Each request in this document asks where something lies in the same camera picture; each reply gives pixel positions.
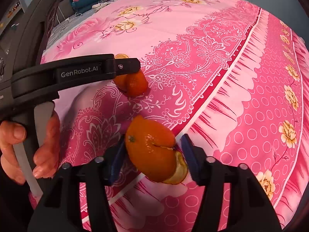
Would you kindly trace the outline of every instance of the screw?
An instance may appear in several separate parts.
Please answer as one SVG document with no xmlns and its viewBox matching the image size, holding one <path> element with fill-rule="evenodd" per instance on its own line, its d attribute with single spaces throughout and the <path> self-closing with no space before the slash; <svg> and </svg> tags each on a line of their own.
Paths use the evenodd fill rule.
<svg viewBox="0 0 309 232">
<path fill-rule="evenodd" d="M 70 168 L 72 165 L 69 163 L 69 162 L 66 162 L 66 163 L 64 163 L 63 165 L 62 165 L 62 168 L 63 169 L 68 169 L 68 168 Z"/>
<path fill-rule="evenodd" d="M 103 160 L 104 160 L 104 158 L 102 156 L 98 156 L 98 157 L 95 158 L 96 163 L 101 163 L 101 162 L 103 162 Z"/>
<path fill-rule="evenodd" d="M 244 164 L 244 163 L 239 164 L 239 167 L 241 169 L 243 169 L 243 170 L 247 170 L 248 169 L 248 166 L 246 164 Z"/>
<path fill-rule="evenodd" d="M 209 163 L 214 163 L 216 161 L 216 159 L 214 157 L 212 157 L 212 156 L 208 156 L 206 158 L 206 161 L 208 161 Z"/>
</svg>

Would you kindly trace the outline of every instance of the finger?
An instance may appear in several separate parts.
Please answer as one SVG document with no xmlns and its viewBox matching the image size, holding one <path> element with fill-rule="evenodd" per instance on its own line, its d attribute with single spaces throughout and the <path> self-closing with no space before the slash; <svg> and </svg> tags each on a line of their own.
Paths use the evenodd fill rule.
<svg viewBox="0 0 309 232">
<path fill-rule="evenodd" d="M 23 185 L 26 181 L 22 171 L 20 168 L 13 166 L 10 164 L 4 155 L 1 155 L 1 166 L 7 176 L 15 181 L 17 184 Z"/>
<path fill-rule="evenodd" d="M 0 149 L 6 160 L 13 166 L 18 167 L 12 144 L 18 144 L 25 140 L 26 129 L 17 123 L 3 121 L 0 125 Z"/>
<path fill-rule="evenodd" d="M 59 161 L 55 164 L 54 168 L 47 174 L 43 175 L 42 178 L 52 178 L 58 169 Z"/>
<path fill-rule="evenodd" d="M 51 157 L 58 157 L 60 139 L 60 121 L 56 112 L 47 123 L 46 137 L 44 144 L 36 151 L 33 161 L 36 165 L 41 165 Z"/>
<path fill-rule="evenodd" d="M 56 164 L 58 164 L 58 155 L 53 156 L 43 164 L 36 166 L 33 170 L 33 175 L 37 179 L 42 178 L 44 175 L 49 174 L 56 167 Z"/>
</svg>

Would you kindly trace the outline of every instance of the floral bedspread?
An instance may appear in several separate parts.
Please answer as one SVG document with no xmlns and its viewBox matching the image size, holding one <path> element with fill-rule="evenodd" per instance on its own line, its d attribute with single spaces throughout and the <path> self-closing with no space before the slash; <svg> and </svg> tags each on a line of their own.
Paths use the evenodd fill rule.
<svg viewBox="0 0 309 232">
<path fill-rule="evenodd" d="M 102 155 L 141 114 L 177 140 L 187 133 L 222 163 L 246 163 L 282 227 L 291 220 L 309 179 L 309 53 L 286 24 L 244 0 L 119 0 L 54 44 L 42 63 L 102 53 L 137 57 L 149 90 L 129 98 L 102 81 L 59 92 L 62 163 Z M 153 183 L 129 161 L 106 187 L 118 231 L 189 232 L 203 190 L 190 175 L 176 186 Z M 84 184 L 80 202 L 90 229 Z M 219 229 L 228 207 L 226 185 Z"/>
</svg>

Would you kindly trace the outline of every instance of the pink bedsheet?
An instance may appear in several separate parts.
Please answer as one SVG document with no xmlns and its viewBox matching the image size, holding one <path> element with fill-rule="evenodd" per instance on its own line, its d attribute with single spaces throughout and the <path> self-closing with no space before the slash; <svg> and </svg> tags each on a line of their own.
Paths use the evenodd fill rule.
<svg viewBox="0 0 309 232">
<path fill-rule="evenodd" d="M 103 81 L 59 92 L 61 163 L 102 155 L 141 114 L 177 140 L 188 133 L 222 163 L 249 165 L 282 227 L 291 220 L 309 180 L 309 53 L 287 25 L 244 0 L 119 0 L 42 62 L 102 53 L 137 57 L 149 90 L 128 98 Z M 189 232 L 203 190 L 190 175 L 176 186 L 153 183 L 129 161 L 106 187 L 118 231 L 145 232 Z M 84 184 L 80 202 L 90 229 Z M 219 229 L 228 205 L 227 185 Z"/>
</svg>

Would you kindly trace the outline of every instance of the orange fruit on bed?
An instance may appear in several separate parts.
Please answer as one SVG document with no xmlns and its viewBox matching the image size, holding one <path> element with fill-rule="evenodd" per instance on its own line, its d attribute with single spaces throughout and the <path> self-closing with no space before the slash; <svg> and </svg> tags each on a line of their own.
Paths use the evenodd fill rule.
<svg viewBox="0 0 309 232">
<path fill-rule="evenodd" d="M 136 116 L 125 137 L 129 158 L 154 182 L 179 184 L 188 173 L 182 154 L 173 149 L 175 136 L 157 121 Z"/>
<path fill-rule="evenodd" d="M 115 55 L 115 59 L 120 58 L 129 57 L 125 54 Z M 120 90 L 126 91 L 130 97 L 139 96 L 148 89 L 148 82 L 141 70 L 137 73 L 117 76 L 113 81 Z"/>
</svg>

